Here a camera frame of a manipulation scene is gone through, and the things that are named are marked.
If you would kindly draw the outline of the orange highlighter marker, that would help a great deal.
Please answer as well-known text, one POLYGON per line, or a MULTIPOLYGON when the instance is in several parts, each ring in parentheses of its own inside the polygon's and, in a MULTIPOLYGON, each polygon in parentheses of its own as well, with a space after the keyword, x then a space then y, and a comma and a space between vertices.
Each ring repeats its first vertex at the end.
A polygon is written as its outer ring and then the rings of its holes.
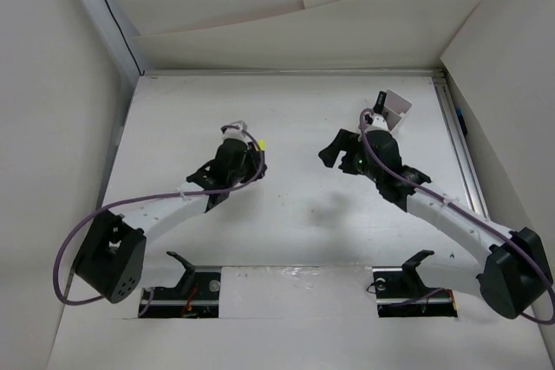
POLYGON ((385 107, 385 102, 387 100, 387 93, 385 91, 380 91, 376 101, 375 101, 375 105, 373 106, 373 112, 375 114, 382 114, 384 107, 385 107))

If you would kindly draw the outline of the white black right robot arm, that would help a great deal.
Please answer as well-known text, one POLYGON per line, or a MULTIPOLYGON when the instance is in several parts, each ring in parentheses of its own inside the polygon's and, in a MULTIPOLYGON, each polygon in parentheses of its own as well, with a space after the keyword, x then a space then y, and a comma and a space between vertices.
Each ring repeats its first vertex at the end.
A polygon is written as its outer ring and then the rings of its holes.
POLYGON ((338 131, 319 152, 323 164, 370 179, 383 199, 435 227, 474 259, 421 250, 402 264, 401 285, 425 299, 443 289, 479 296, 497 314, 515 319, 543 294, 553 295, 552 272, 539 235, 515 231, 470 211, 435 187, 423 172, 403 164, 399 146, 385 130, 338 131))

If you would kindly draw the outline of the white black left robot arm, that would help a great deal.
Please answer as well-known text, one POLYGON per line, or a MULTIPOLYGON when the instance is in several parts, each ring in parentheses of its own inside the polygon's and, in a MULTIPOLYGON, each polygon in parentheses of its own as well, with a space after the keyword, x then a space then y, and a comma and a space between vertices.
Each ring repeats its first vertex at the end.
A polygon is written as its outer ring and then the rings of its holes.
POLYGON ((222 204, 232 192, 261 179, 265 170, 264 150, 256 140, 223 140, 215 157, 177 191, 100 208, 89 220, 73 271, 102 299, 122 302, 140 286, 149 244, 222 204))

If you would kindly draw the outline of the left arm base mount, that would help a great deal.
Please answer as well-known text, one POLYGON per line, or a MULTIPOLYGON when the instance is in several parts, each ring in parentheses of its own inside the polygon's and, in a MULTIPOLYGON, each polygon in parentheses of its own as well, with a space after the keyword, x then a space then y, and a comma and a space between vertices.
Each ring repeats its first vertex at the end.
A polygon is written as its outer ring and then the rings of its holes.
POLYGON ((197 267, 174 251, 167 254, 177 268, 165 263, 146 268, 137 316, 142 319, 212 319, 219 316, 222 269, 197 267))

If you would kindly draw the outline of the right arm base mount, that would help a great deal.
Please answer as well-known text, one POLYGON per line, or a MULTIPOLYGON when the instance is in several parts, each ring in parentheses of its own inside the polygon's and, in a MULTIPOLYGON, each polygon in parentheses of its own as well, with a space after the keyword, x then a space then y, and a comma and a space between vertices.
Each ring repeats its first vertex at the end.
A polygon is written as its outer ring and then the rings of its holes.
POLYGON ((427 287, 417 268, 432 250, 421 250, 401 266, 378 266, 372 269, 373 282, 366 292, 376 300, 380 318, 457 318, 453 292, 427 287))

